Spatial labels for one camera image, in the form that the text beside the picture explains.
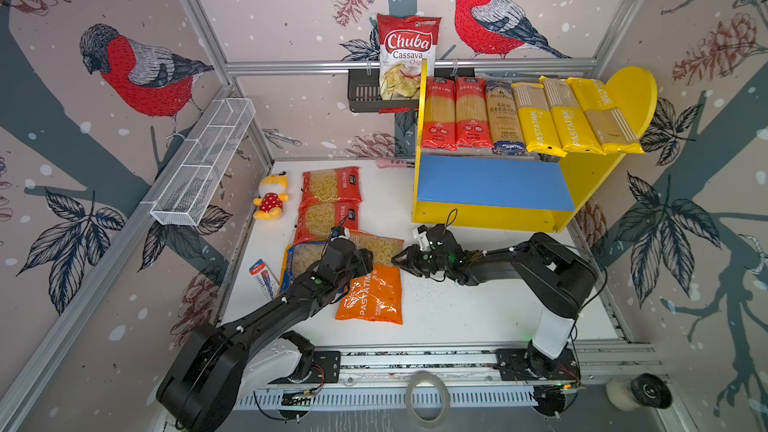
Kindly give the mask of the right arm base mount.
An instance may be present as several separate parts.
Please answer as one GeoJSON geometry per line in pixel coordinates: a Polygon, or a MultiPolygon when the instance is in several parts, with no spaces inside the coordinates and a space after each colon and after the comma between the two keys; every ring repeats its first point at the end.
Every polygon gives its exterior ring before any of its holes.
{"type": "Polygon", "coordinates": [[[560,355],[549,358],[532,342],[525,348],[501,348],[494,352],[494,368],[504,381],[571,381],[581,380],[580,364],[574,351],[565,347],[560,355]]]}

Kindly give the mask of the dark blue spaghetti bag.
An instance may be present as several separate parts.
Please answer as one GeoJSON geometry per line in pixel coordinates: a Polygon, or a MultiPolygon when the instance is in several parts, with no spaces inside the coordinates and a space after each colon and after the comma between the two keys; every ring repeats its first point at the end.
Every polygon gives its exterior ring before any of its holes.
{"type": "Polygon", "coordinates": [[[507,156],[526,155],[527,148],[512,84],[502,80],[487,80],[485,99],[493,152],[507,156]]]}

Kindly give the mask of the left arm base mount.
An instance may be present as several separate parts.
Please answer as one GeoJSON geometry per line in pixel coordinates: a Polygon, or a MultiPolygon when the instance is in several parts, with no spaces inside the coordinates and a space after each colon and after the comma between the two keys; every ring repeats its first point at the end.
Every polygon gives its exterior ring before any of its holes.
{"type": "Polygon", "coordinates": [[[244,377],[256,386],[337,383],[340,362],[339,351],[318,350],[301,334],[289,331],[255,355],[244,377]]]}

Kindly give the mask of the yellow Pastatime spaghetti bag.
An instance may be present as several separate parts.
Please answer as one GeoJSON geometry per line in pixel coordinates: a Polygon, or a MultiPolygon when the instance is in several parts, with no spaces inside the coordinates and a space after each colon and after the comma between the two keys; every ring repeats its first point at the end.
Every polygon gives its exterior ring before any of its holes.
{"type": "Polygon", "coordinates": [[[543,86],[513,83],[512,93],[527,151],[565,157],[543,86]]]}
{"type": "Polygon", "coordinates": [[[643,154],[644,150],[605,84],[596,79],[566,79],[603,153],[643,154]]]}
{"type": "Polygon", "coordinates": [[[569,84],[563,79],[545,76],[541,76],[539,82],[543,86],[562,149],[568,154],[603,155],[604,150],[569,84]]]}

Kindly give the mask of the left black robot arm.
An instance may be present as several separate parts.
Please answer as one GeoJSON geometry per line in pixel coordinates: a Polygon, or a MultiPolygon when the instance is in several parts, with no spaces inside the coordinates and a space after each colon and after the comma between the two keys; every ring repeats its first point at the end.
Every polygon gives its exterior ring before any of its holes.
{"type": "Polygon", "coordinates": [[[374,256],[335,238],[321,259],[279,297],[250,314],[215,327],[204,323],[161,381],[156,398],[186,431],[214,431],[233,410],[248,362],[296,324],[331,304],[350,282],[373,271],[374,256]]]}

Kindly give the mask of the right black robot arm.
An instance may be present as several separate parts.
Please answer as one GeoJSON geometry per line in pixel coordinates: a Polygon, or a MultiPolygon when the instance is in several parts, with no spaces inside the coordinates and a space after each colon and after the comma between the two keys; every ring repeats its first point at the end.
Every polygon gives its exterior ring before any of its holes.
{"type": "Polygon", "coordinates": [[[542,232],[495,250],[464,249],[445,224],[421,225],[414,237],[391,263],[416,277],[441,274],[461,286],[523,281],[543,306],[529,348],[550,361],[560,358],[598,279],[588,262],[542,232]]]}

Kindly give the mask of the red spaghetti bag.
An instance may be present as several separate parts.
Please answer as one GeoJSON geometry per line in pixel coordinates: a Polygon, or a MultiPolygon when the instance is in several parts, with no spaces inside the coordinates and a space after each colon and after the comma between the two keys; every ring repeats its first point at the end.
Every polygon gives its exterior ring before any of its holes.
{"type": "Polygon", "coordinates": [[[455,84],[452,80],[427,79],[422,147],[457,150],[455,84]]]}
{"type": "Polygon", "coordinates": [[[491,149],[485,81],[477,77],[457,77],[455,85],[457,146],[491,149]]]}

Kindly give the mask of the orange Pastatime macaroni bag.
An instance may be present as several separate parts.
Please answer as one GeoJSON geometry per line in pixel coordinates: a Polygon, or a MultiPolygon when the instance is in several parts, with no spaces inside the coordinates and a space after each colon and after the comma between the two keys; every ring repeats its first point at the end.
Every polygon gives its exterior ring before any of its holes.
{"type": "Polygon", "coordinates": [[[404,250],[404,241],[359,231],[351,231],[350,239],[373,254],[373,271],[351,281],[335,318],[402,325],[401,273],[391,259],[404,250]]]}

